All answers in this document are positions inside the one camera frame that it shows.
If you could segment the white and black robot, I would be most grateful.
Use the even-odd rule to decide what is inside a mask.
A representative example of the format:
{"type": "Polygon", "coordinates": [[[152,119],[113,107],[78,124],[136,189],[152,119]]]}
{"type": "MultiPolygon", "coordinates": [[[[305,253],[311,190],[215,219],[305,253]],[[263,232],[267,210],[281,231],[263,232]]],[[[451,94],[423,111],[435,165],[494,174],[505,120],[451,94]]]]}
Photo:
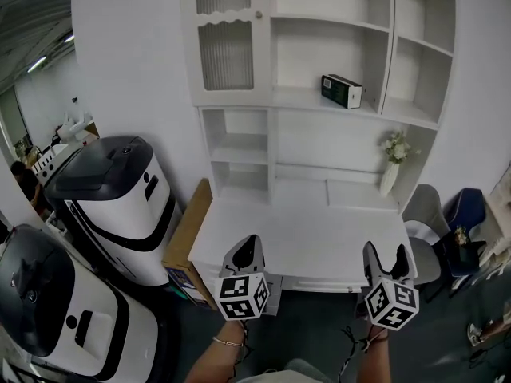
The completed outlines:
{"type": "Polygon", "coordinates": [[[162,259],[182,213],[149,142],[93,141],[56,169],[45,196],[83,255],[102,255],[139,286],[168,285],[162,259]]]}
{"type": "Polygon", "coordinates": [[[15,227],[0,256],[0,325],[27,353],[104,383],[148,383],[155,315],[53,236],[15,227]]]}

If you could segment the dark green box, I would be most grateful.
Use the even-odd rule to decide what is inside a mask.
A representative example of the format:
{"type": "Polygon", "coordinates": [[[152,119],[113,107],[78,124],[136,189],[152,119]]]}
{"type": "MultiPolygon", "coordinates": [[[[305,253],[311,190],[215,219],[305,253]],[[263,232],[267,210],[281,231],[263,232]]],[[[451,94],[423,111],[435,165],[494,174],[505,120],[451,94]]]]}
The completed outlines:
{"type": "Polygon", "coordinates": [[[337,74],[321,76],[321,94],[323,97],[341,105],[345,109],[359,109],[362,103],[363,87],[356,82],[337,74]]]}
{"type": "Polygon", "coordinates": [[[457,248],[453,272],[456,275],[475,274],[480,266],[479,250],[485,249],[486,241],[473,241],[457,248]]]}

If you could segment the blue chair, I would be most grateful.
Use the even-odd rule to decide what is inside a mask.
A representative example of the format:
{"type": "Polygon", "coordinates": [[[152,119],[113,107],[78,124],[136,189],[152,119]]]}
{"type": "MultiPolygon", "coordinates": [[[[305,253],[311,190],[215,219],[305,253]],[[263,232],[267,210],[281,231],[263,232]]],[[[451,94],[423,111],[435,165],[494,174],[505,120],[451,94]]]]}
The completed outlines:
{"type": "Polygon", "coordinates": [[[449,271],[450,290],[456,291],[469,275],[456,275],[453,272],[457,258],[457,248],[454,241],[456,226],[463,226],[469,236],[469,243],[473,242],[469,233],[485,220],[485,201],[482,191],[476,188],[463,188],[454,198],[446,214],[446,221],[450,232],[442,238],[442,252],[446,269],[449,271]]]}

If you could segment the person's grey shirt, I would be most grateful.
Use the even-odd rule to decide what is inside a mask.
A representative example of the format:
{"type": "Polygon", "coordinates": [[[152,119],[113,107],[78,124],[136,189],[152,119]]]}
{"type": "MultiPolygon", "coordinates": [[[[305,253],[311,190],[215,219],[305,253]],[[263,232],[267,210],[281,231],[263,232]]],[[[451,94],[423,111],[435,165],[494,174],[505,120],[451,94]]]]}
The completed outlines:
{"type": "Polygon", "coordinates": [[[329,377],[303,359],[289,361],[284,369],[246,377],[236,383],[334,383],[329,377]]]}

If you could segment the white desk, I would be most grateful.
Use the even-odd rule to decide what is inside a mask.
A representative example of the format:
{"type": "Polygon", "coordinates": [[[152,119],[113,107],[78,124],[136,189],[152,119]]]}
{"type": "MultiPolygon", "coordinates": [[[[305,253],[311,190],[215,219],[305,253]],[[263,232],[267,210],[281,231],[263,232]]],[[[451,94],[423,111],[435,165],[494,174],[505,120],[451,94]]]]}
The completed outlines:
{"type": "Polygon", "coordinates": [[[341,202],[332,183],[277,180],[273,191],[226,186],[214,195],[188,258],[211,287],[228,251],[258,235],[265,270],[282,277],[285,290],[357,293],[369,285],[367,243],[391,271],[398,248],[409,249],[410,241],[396,211],[341,202]]]}

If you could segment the person's right forearm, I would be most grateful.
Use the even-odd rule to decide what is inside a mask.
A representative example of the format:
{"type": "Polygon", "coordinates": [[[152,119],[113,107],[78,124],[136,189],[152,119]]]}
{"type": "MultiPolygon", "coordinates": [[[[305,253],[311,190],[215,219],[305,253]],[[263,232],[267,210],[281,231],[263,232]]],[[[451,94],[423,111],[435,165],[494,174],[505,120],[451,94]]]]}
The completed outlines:
{"type": "Polygon", "coordinates": [[[388,330],[371,326],[368,340],[369,347],[362,359],[357,383],[391,383],[388,330]]]}

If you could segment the grey chair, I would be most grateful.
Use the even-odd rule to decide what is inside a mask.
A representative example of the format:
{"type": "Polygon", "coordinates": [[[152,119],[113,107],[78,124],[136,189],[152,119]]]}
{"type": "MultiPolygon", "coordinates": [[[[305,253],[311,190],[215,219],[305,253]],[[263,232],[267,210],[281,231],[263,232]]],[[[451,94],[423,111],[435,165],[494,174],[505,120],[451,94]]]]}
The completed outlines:
{"type": "Polygon", "coordinates": [[[414,285],[432,302],[449,283],[444,240],[450,228],[443,215],[438,191],[429,184],[419,184],[402,213],[409,237],[417,275],[414,285]]]}

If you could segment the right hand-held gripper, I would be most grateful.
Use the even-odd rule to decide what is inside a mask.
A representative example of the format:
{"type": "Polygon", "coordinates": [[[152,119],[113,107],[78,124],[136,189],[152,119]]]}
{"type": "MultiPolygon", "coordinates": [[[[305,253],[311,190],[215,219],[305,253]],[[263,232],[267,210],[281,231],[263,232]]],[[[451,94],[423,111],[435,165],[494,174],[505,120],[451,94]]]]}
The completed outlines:
{"type": "Polygon", "coordinates": [[[362,255],[366,279],[370,285],[375,285],[364,298],[371,323],[388,330],[400,330],[419,312],[418,290],[390,280],[411,279],[409,251],[403,244],[398,247],[391,272],[383,270],[371,242],[366,243],[362,255]]]}

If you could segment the white ribbed vase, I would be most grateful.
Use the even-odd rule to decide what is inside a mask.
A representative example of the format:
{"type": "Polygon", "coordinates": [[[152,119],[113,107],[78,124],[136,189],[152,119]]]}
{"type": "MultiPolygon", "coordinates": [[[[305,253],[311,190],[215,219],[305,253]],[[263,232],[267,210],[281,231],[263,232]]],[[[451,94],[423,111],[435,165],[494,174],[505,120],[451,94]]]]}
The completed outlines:
{"type": "Polygon", "coordinates": [[[398,177],[399,164],[389,161],[382,175],[379,192],[382,197],[387,197],[398,177]]]}

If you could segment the white shelf cabinet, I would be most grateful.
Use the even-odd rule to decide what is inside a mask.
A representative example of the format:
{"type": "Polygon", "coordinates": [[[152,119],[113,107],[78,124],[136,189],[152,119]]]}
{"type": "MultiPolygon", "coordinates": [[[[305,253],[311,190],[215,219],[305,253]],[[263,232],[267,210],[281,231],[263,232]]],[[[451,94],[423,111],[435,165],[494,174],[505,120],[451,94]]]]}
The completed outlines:
{"type": "Polygon", "coordinates": [[[404,211],[441,127],[455,61],[457,0],[270,0],[265,105],[196,107],[214,195],[332,183],[344,207],[404,211]],[[321,76],[363,87],[359,109],[321,94],[321,76]],[[381,143],[403,131],[422,152],[387,197],[381,143]]]}

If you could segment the white holed box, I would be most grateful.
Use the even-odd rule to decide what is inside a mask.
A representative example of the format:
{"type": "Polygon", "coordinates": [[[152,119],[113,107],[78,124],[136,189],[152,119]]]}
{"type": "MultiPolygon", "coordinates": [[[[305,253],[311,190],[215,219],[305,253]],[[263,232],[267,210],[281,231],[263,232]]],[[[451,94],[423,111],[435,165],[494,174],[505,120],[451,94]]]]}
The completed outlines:
{"type": "Polygon", "coordinates": [[[70,147],[68,144],[56,144],[38,156],[32,166],[38,180],[44,184],[57,170],[57,168],[69,156],[70,147]]]}

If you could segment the person's left forearm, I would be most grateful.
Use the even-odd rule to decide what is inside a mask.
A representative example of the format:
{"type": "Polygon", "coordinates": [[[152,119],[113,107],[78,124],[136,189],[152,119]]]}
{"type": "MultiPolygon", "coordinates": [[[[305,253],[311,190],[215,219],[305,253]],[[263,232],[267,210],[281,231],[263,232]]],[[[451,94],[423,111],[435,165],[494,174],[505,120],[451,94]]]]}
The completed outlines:
{"type": "Polygon", "coordinates": [[[228,383],[244,348],[245,329],[241,321],[225,322],[188,372],[184,383],[228,383]]]}

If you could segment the white ribbed glass cabinet door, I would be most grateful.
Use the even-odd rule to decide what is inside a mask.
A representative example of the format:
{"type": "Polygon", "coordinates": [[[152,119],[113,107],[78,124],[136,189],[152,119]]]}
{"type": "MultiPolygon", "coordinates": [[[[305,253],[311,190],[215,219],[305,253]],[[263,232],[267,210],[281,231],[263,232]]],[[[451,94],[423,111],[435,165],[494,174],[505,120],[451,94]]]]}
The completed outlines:
{"type": "Polygon", "coordinates": [[[270,0],[180,0],[196,106],[265,105],[271,93],[270,0]],[[263,13],[256,18],[256,11],[263,13]]]}

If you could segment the brown cardboard box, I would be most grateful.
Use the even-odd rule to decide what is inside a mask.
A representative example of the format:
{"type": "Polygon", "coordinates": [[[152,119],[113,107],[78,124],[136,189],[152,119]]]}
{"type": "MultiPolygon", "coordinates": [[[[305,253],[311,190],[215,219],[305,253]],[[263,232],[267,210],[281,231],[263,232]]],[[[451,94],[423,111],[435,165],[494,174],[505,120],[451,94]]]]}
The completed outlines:
{"type": "Polygon", "coordinates": [[[217,310],[208,288],[188,258],[211,202],[210,184],[203,178],[165,249],[162,264],[188,300],[196,306],[217,310]]]}

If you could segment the white vanity table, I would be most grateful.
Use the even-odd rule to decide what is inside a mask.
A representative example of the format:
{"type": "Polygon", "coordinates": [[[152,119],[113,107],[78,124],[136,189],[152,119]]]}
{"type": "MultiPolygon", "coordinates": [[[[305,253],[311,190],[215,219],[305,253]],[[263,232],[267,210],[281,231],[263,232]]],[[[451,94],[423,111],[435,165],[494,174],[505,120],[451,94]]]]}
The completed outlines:
{"type": "Polygon", "coordinates": [[[511,248],[511,167],[495,188],[484,195],[486,217],[481,225],[481,236],[486,248],[481,257],[485,265],[493,255],[511,248]]]}

